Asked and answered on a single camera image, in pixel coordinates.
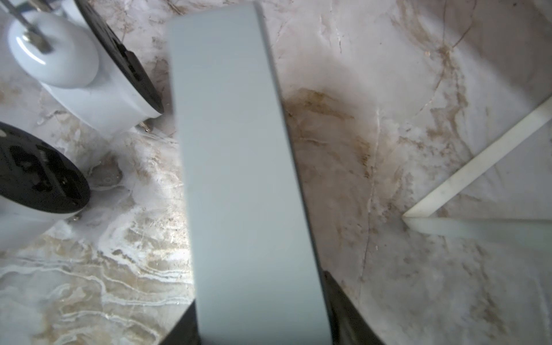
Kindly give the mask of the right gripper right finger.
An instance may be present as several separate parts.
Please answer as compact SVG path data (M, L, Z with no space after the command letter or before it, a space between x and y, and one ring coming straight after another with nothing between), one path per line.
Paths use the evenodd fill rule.
M383 345L329 271L323 272L333 344Z

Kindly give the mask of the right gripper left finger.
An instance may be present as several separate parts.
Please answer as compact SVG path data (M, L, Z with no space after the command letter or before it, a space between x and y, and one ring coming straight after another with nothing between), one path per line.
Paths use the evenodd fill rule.
M196 317L196 303L191 303L181 319L170 333L160 342L160 345L199 345L200 336Z

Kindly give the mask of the wooden two-tier shelf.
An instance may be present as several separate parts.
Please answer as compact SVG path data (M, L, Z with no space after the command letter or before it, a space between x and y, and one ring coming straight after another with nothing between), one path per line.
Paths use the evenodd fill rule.
M423 234L551 251L551 100L487 107L476 155L403 214Z

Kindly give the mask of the white twin-bell alarm clock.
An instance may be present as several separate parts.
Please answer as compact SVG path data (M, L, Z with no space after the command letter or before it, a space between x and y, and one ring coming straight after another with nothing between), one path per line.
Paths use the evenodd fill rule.
M105 136L159 117L162 98L137 56L87 1L2 1L9 50L70 113Z

